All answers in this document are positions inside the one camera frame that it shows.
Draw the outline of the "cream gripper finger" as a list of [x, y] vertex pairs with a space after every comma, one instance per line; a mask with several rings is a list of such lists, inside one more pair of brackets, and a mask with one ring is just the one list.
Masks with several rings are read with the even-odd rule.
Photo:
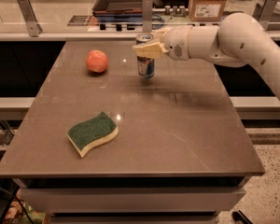
[[153, 31], [153, 37], [155, 39], [158, 39], [160, 40], [160, 42], [163, 42], [164, 41], [164, 38], [166, 36], [166, 34], [169, 32], [169, 29], [168, 28], [160, 28], [158, 30], [154, 30]]
[[168, 53], [168, 49], [158, 38], [146, 43], [133, 45], [133, 51], [139, 57], [150, 59], [160, 59], [164, 54]]

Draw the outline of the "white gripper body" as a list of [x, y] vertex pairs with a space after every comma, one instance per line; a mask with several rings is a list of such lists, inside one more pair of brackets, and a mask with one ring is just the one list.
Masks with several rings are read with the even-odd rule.
[[164, 37], [164, 46], [173, 60], [186, 61], [189, 56], [189, 35], [192, 26], [178, 26], [169, 30]]

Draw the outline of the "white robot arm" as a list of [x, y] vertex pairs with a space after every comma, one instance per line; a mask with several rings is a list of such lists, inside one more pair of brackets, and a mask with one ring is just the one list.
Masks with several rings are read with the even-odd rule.
[[140, 57], [203, 59], [227, 67], [250, 65], [280, 101], [280, 47], [253, 17], [233, 13], [219, 25], [165, 28], [133, 46]]

